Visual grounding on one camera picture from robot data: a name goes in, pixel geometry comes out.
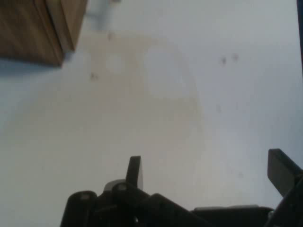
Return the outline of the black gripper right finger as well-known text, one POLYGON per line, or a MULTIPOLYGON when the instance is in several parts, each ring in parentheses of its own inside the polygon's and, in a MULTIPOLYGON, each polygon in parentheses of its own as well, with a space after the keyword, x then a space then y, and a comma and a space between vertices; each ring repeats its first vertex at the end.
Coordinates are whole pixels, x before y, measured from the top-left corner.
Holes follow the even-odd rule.
POLYGON ((269 215, 267 227, 303 225, 303 170, 281 149, 268 151, 267 176, 282 200, 269 215))

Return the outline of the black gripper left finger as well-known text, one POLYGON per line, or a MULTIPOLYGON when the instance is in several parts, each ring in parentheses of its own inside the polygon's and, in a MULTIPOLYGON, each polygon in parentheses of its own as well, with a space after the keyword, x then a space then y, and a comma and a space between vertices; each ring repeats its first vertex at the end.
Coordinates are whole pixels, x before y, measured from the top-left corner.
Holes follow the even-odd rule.
POLYGON ((109 182, 100 195, 72 194, 62 227, 195 227, 196 216, 159 194, 143 191, 140 156, 130 157, 125 179, 109 182))

